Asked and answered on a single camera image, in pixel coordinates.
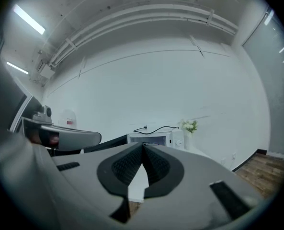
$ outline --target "black baseboard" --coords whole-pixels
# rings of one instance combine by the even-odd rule
[[[237,171],[239,168],[241,168],[245,163],[247,163],[256,153],[258,150],[256,150],[249,158],[247,158],[243,163],[241,163],[237,168],[233,169],[232,172]]]
[[[266,155],[267,150],[258,149],[258,150],[257,150],[257,153],[260,153],[260,154]]]

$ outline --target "ceiling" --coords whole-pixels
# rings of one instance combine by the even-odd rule
[[[91,23],[125,9],[155,4],[178,4],[214,13],[238,25],[246,0],[17,0],[16,3],[42,27],[43,35],[13,11],[4,25],[5,60],[29,71],[40,84],[47,79],[36,67],[42,58],[50,60],[67,38]]]

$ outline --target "microwave knob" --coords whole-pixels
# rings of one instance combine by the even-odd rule
[[[177,140],[176,141],[176,145],[179,147],[179,146],[181,146],[182,145],[182,140]]]

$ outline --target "wall outlet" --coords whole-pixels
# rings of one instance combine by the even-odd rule
[[[222,158],[221,161],[220,161],[220,164],[224,165],[225,163],[226,163],[226,158]]]

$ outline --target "white wall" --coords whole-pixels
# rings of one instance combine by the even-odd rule
[[[264,0],[247,0],[246,8],[239,22],[239,31],[231,44],[239,63],[249,76],[249,86],[254,93],[251,97],[255,103],[252,110],[258,134],[257,144],[259,146],[257,148],[263,150],[268,150],[270,144],[269,105],[260,76],[242,45],[258,26],[267,7],[268,5]]]
[[[205,57],[167,23],[118,30],[79,49],[45,88],[53,122],[71,109],[78,129],[98,131],[105,142],[144,125],[150,130],[197,119],[196,147],[237,167],[260,148],[250,77],[231,48],[217,44],[223,41],[216,30],[190,28]]]

